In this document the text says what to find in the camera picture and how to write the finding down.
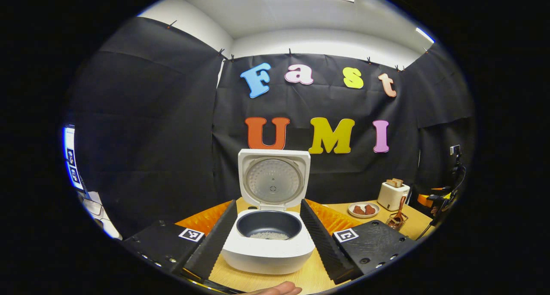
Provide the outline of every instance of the blue letter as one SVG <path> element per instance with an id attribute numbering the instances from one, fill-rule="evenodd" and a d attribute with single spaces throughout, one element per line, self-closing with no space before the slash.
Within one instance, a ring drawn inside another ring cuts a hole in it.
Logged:
<path id="1" fill-rule="evenodd" d="M 265 70 L 270 69 L 270 64 L 262 63 L 241 74 L 241 78 L 244 78 L 250 87 L 250 98 L 258 97 L 269 91 L 269 86 L 263 85 L 262 81 L 265 83 L 269 82 L 269 75 Z"/>

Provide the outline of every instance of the screen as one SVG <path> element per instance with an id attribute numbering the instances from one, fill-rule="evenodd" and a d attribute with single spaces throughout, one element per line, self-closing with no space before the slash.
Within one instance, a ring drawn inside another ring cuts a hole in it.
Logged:
<path id="1" fill-rule="evenodd" d="M 84 194 L 88 198 L 88 194 L 84 190 L 82 184 L 82 178 L 78 173 L 78 168 L 76 166 L 76 158 L 74 153 L 74 125 L 67 125 L 63 128 L 63 139 L 64 139 L 64 150 L 65 150 L 65 163 L 67 164 L 67 172 L 73 187 L 79 189 L 79 192 Z"/>

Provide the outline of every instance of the white wall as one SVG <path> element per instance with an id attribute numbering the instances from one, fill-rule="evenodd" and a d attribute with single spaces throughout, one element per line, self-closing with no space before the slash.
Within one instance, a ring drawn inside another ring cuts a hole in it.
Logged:
<path id="1" fill-rule="evenodd" d="M 223 54 L 228 56 L 233 38 L 218 23 L 208 15 L 184 0 L 162 0 L 143 11 L 140 17 L 146 17 L 173 24 L 191 36 L 202 40 L 216 50 L 224 48 Z"/>
<path id="2" fill-rule="evenodd" d="M 407 67 L 422 55 L 405 46 L 374 36 L 332 29 L 287 29 L 242 37 L 232 44 L 236 58 L 259 54 L 329 54 L 366 60 L 387 66 Z"/>

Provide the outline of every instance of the inner lid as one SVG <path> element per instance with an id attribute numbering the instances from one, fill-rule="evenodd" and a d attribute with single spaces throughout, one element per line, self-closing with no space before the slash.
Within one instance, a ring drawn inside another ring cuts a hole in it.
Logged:
<path id="1" fill-rule="evenodd" d="M 255 160 L 244 177 L 246 191 L 260 203 L 287 203 L 299 197 L 304 184 L 293 162 L 274 158 Z"/>

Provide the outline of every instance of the ceiling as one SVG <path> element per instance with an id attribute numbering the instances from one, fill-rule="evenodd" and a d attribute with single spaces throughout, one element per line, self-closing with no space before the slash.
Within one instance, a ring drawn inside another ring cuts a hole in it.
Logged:
<path id="1" fill-rule="evenodd" d="M 379 37 L 419 53 L 432 45 L 415 31 L 415 23 L 385 0 L 184 1 L 216 21 L 234 39 L 281 29 L 321 28 Z"/>

